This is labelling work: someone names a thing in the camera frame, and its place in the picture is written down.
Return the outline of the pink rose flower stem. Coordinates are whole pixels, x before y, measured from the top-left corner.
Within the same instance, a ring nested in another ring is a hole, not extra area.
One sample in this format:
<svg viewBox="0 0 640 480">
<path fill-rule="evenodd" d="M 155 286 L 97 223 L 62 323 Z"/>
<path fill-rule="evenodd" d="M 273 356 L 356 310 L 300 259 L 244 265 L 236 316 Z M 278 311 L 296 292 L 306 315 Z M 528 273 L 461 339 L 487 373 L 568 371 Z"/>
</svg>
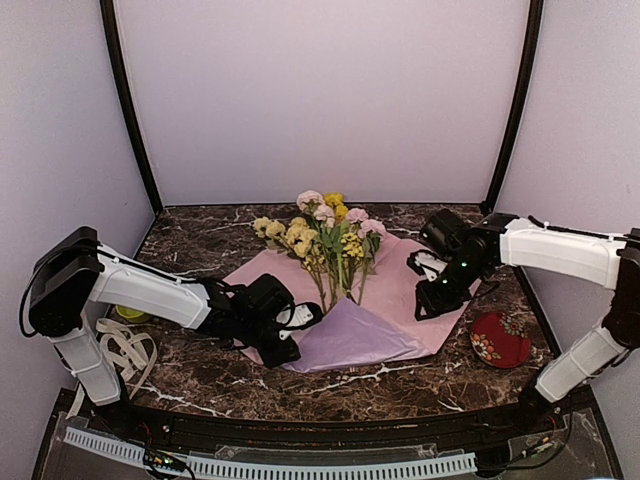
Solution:
<svg viewBox="0 0 640 480">
<path fill-rule="evenodd" d="M 333 265 L 327 259 L 329 240 L 325 221 L 333 215 L 333 212 L 325 203 L 325 195 L 317 191 L 308 190 L 299 194 L 296 204 L 300 210 L 301 217 L 307 221 L 311 228 L 319 232 L 318 240 L 327 265 L 327 273 L 324 275 L 324 284 L 327 289 L 327 306 L 331 310 L 340 300 L 347 297 L 339 297 L 335 288 L 335 271 L 333 270 Z M 351 300 L 355 303 L 360 303 L 364 297 L 364 288 L 368 278 L 375 274 L 376 257 L 381 248 L 383 237 L 386 235 L 386 228 L 381 221 L 370 217 L 364 209 L 351 208 L 347 205 L 346 207 L 348 208 L 346 215 L 346 221 L 348 222 L 347 232 L 356 233 L 362 239 L 364 247 L 364 259 L 355 276 L 352 291 L 354 299 Z"/>
</svg>

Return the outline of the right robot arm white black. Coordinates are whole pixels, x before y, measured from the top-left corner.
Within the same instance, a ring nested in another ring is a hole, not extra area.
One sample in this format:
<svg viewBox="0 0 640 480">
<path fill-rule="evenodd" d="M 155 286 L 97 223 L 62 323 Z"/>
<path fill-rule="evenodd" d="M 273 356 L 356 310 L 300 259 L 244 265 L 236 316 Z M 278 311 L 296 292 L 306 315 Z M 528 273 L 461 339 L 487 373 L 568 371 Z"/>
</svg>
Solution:
<svg viewBox="0 0 640 480">
<path fill-rule="evenodd" d="M 543 222 L 534 216 L 493 212 L 470 224 L 442 209 L 422 227 L 434 265 L 413 255 L 409 265 L 424 271 L 415 287 L 419 321 L 451 313 L 472 298 L 471 287 L 502 267 L 551 279 L 565 277 L 611 294 L 597 324 L 535 377 L 510 413 L 521 434 L 534 432 L 549 405 L 596 377 L 639 347 L 639 231 L 598 233 Z"/>
</svg>

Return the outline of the pink purple wrapping paper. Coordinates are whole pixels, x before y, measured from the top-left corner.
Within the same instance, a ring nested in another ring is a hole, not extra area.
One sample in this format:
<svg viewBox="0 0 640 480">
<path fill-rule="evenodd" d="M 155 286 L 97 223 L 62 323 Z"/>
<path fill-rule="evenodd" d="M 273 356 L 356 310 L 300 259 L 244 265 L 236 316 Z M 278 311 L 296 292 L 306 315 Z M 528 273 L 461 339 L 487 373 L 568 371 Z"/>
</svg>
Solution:
<svg viewBox="0 0 640 480">
<path fill-rule="evenodd" d="M 407 266 L 407 259 L 423 248 L 412 239 L 385 235 L 376 254 L 375 273 L 366 279 L 362 303 L 342 299 L 320 323 L 293 332 L 300 358 L 280 367 L 312 373 L 436 354 L 466 308 L 434 319 L 415 319 L 415 286 L 420 277 Z"/>
</svg>

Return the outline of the yellow daisy flower bunch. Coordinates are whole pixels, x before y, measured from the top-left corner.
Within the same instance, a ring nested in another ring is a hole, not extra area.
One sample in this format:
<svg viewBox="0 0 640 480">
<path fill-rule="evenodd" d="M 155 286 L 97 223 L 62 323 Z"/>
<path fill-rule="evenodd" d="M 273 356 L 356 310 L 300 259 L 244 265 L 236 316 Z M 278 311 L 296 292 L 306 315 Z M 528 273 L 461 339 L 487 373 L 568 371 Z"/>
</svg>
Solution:
<svg viewBox="0 0 640 480">
<path fill-rule="evenodd" d="M 361 268 L 364 259 L 364 247 L 362 239 L 353 232 L 347 232 L 340 239 L 343 247 L 340 253 L 342 280 L 341 286 L 345 296 L 353 300 L 353 284 L 357 271 Z"/>
</svg>

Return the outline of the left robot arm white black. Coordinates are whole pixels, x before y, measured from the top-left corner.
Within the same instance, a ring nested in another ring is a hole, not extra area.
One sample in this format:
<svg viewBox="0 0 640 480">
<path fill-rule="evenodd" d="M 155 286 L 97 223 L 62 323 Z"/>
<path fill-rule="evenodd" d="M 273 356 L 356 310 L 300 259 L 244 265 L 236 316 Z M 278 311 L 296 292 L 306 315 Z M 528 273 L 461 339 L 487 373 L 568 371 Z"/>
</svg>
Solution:
<svg viewBox="0 0 640 480">
<path fill-rule="evenodd" d="M 171 321 L 184 329 L 252 347 L 264 366 L 297 360 L 299 348 L 282 336 L 282 312 L 294 298 L 266 274 L 250 285 L 214 277 L 188 279 L 136 262 L 101 243 L 83 226 L 35 264 L 19 307 L 23 336 L 41 335 L 54 344 L 101 417 L 120 436 L 141 427 L 140 412 L 123 398 L 124 382 L 90 333 L 82 312 L 89 302 L 121 305 Z"/>
</svg>

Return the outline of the yellow fuzzy poppy stem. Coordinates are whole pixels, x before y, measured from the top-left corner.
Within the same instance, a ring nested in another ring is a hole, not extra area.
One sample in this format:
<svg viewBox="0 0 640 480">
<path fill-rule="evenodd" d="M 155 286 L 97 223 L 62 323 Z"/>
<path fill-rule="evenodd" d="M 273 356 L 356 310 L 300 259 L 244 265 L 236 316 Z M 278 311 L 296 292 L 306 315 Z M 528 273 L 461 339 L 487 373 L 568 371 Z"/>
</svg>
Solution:
<svg viewBox="0 0 640 480">
<path fill-rule="evenodd" d="M 341 193 L 328 193 L 324 196 L 326 205 L 332 210 L 333 215 L 326 221 L 326 233 L 329 240 L 327 259 L 333 265 L 335 271 L 335 288 L 340 298 L 346 296 L 346 261 L 343 259 L 343 236 L 347 233 L 348 222 L 346 215 L 348 208 L 344 204 L 344 196 Z"/>
</svg>

